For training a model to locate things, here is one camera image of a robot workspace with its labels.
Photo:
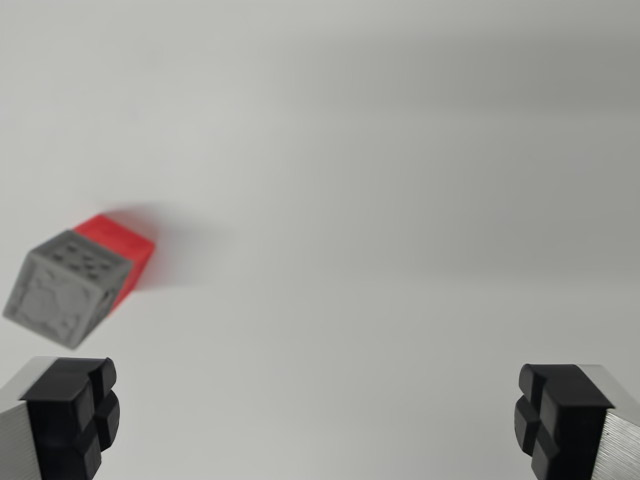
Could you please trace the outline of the gripper right finger with silver black pad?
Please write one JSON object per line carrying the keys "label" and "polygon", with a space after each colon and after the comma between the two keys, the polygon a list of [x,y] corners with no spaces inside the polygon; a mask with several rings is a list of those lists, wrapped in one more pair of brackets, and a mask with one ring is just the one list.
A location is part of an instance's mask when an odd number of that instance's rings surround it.
{"label": "gripper right finger with silver black pad", "polygon": [[514,410],[538,479],[639,477],[639,402],[601,365],[525,364]]}

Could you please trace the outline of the gripper left finger with silver black pad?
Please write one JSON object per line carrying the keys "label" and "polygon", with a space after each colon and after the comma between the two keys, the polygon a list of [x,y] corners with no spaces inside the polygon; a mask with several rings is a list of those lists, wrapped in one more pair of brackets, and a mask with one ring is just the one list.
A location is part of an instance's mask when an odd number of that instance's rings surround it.
{"label": "gripper left finger with silver black pad", "polygon": [[1,477],[92,479],[120,422],[110,358],[34,357],[1,387]]}

